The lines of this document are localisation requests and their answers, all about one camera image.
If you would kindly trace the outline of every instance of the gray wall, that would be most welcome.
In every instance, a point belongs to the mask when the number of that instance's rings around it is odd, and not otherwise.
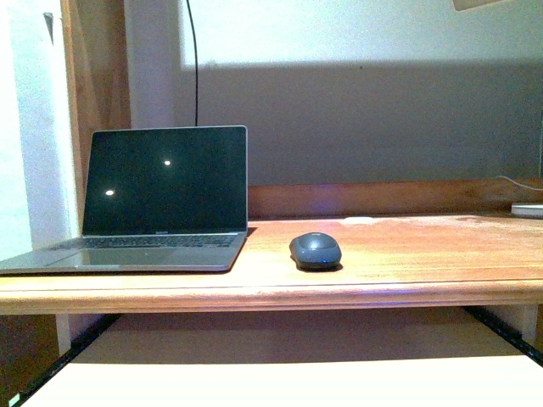
[[[539,175],[541,2],[192,6],[199,124],[249,128],[251,184]],[[184,3],[126,1],[126,20],[133,125],[191,125]]]

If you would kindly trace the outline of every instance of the laptop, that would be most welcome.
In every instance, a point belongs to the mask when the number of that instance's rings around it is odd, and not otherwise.
[[[247,129],[97,131],[82,236],[0,275],[230,270],[247,237]]]

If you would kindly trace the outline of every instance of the wireless mouse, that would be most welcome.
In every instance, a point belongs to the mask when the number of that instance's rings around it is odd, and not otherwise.
[[[337,270],[341,260],[338,242],[326,233],[312,232],[298,236],[289,245],[290,256],[301,270]]]

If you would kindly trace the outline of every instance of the laptop keyboard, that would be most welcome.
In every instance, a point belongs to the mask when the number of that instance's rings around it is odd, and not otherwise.
[[[129,236],[87,237],[58,244],[52,249],[70,248],[227,248],[234,235],[181,235],[181,236]]]

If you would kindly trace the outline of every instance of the laptop trackpad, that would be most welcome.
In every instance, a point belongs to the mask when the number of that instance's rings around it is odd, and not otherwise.
[[[162,265],[164,259],[175,252],[174,248],[134,248],[115,249],[101,248],[81,250],[76,254],[53,262],[53,267],[88,267],[110,266],[115,268],[123,265]]]

